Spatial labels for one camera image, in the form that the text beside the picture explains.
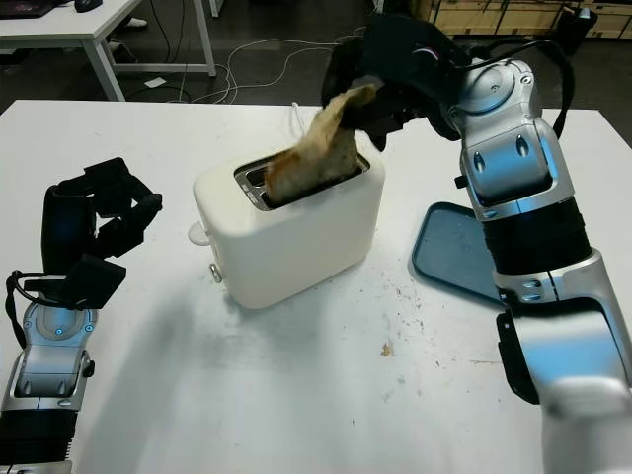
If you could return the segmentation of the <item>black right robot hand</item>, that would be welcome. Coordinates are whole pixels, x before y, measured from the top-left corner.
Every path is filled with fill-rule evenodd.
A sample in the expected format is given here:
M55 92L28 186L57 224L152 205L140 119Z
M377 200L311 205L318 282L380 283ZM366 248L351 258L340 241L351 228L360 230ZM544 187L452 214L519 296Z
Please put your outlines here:
M375 14L359 38L337 45L326 70L321 103L361 79L377 81L375 97L345 110L341 126L365 132L380 151L389 133L427 119L441 137L456 141L448 110L458 103L471 56L435 25L410 17Z

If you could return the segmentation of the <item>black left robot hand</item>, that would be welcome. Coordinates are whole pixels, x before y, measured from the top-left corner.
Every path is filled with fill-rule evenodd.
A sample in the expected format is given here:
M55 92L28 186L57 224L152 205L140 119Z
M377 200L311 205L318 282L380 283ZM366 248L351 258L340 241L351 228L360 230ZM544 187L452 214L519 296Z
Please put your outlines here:
M133 176L120 157L46 190L41 225L43 270L63 275L83 255L120 257L140 245L163 198Z

